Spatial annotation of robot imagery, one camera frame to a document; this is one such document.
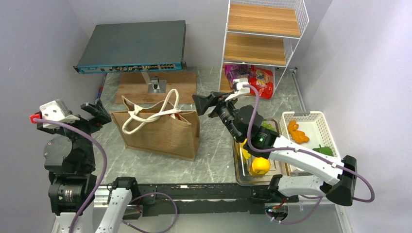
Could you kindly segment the brown burlap grocery bag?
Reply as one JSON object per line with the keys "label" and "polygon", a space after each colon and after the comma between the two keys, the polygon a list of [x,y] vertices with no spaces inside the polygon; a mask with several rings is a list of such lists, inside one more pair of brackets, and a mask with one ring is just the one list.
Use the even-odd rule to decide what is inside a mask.
{"label": "brown burlap grocery bag", "polygon": [[[144,108],[122,97],[124,111],[111,112],[127,149],[141,150],[194,161],[200,140],[200,120],[195,110],[178,108],[179,94],[172,89],[166,98]],[[179,114],[182,120],[170,114]]]}

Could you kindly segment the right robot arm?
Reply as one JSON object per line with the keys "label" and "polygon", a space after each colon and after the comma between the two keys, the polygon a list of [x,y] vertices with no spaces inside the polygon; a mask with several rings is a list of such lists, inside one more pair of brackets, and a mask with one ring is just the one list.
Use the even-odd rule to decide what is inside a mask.
{"label": "right robot arm", "polygon": [[263,127],[263,117],[255,112],[252,105],[237,109],[236,101],[225,101],[227,97],[229,94],[222,92],[211,92],[208,96],[192,95],[197,114],[202,116],[212,108],[208,117],[218,117],[236,142],[245,143],[243,148],[252,156],[284,162],[310,173],[307,177],[274,175],[268,186],[271,200],[312,195],[326,197],[341,206],[353,204],[357,180],[355,157],[332,157],[300,146]]}

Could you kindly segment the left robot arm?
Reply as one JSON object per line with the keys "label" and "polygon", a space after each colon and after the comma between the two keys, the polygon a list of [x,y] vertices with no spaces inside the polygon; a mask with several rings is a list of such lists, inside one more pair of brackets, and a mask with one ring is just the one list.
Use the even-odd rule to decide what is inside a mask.
{"label": "left robot arm", "polygon": [[54,135],[44,147],[44,167],[49,173],[51,210],[63,233],[116,233],[129,204],[140,196],[134,177],[118,177],[109,190],[108,206],[97,228],[93,226],[94,200],[103,177],[94,175],[92,137],[111,121],[100,100],[84,103],[91,118],[74,115],[61,100],[40,106],[30,119],[37,129]]}

